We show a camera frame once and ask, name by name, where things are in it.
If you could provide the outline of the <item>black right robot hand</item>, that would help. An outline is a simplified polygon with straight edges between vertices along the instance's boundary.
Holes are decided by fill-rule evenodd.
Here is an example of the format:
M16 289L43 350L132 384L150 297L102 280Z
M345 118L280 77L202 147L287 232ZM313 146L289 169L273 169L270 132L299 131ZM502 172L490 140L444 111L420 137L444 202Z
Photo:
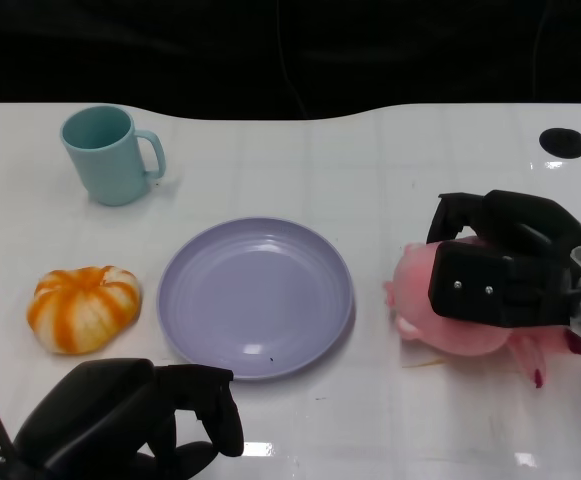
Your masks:
M501 328L567 326L581 276L581 223L547 198L493 190L441 195L428 297L442 317Z

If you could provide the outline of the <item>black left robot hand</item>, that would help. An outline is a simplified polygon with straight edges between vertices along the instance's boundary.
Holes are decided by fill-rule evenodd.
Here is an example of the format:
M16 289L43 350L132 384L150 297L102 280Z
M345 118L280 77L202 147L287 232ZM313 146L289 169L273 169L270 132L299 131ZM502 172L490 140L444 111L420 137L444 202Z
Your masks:
M24 422L17 457L45 479L190 479L243 453L232 379L202 365L83 362Z

